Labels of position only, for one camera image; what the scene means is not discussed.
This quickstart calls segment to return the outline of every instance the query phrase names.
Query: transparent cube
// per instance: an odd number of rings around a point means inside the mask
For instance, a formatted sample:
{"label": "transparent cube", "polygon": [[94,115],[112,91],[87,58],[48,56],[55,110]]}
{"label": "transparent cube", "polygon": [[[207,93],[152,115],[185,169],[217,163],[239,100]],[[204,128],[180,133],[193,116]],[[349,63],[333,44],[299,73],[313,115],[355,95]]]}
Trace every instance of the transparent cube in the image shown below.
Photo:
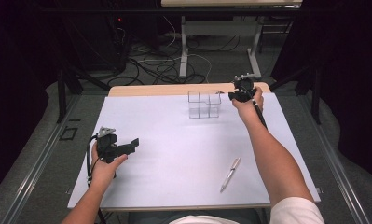
{"label": "transparent cube", "polygon": [[188,93],[189,117],[191,119],[218,118],[220,91],[190,91]]}

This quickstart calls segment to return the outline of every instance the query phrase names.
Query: white shirt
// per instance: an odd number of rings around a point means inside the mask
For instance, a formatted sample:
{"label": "white shirt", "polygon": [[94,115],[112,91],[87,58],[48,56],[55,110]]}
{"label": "white shirt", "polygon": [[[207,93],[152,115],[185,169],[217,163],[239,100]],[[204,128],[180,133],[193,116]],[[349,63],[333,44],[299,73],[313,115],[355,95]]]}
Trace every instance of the white shirt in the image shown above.
{"label": "white shirt", "polygon": [[[324,223],[319,208],[303,198],[286,198],[278,202],[270,212],[270,224],[276,223]],[[188,216],[176,219],[170,224],[239,224],[238,222],[209,216]]]}

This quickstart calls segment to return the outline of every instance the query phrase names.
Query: pen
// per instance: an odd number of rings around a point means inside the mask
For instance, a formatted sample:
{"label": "pen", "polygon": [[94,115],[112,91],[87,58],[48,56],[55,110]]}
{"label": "pen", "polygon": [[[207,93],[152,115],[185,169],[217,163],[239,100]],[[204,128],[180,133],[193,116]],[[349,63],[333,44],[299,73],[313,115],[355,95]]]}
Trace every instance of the pen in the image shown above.
{"label": "pen", "polygon": [[220,193],[223,192],[223,190],[227,187],[227,185],[229,183],[229,180],[231,179],[232,175],[234,174],[234,172],[235,172],[236,168],[238,167],[240,161],[241,161],[241,158],[235,159],[234,163],[231,166],[231,169],[229,170],[229,174],[228,174],[226,180],[224,181],[223,185],[221,186]]}

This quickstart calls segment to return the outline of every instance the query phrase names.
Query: white table surface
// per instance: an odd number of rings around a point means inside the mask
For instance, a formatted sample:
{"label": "white table surface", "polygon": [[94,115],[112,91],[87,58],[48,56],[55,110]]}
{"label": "white table surface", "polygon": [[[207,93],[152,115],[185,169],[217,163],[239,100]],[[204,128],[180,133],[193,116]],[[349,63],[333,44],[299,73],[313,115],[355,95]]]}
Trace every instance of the white table surface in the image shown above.
{"label": "white table surface", "polygon": [[[316,202],[320,197],[274,93],[264,93],[269,131],[295,157]],[[248,133],[222,95],[220,117],[190,119],[186,95],[106,97],[94,133],[115,128],[117,143],[140,139],[117,169],[101,208],[151,211],[269,206]],[[224,192],[220,187],[235,158],[241,163]],[[86,160],[72,196],[73,208],[87,190]]]}

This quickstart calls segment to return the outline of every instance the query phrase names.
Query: wooden table edge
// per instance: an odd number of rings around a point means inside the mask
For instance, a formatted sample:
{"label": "wooden table edge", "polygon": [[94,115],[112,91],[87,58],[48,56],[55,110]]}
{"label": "wooden table edge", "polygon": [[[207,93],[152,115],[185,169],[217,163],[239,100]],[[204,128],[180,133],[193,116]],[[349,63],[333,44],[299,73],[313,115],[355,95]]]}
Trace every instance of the wooden table edge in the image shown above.
{"label": "wooden table edge", "polygon": [[[263,92],[270,92],[269,86],[265,82],[255,82],[255,86],[260,87]],[[221,91],[228,93],[234,91],[234,85],[232,83],[210,83],[115,86],[110,89],[108,96],[187,95],[189,91]]]}

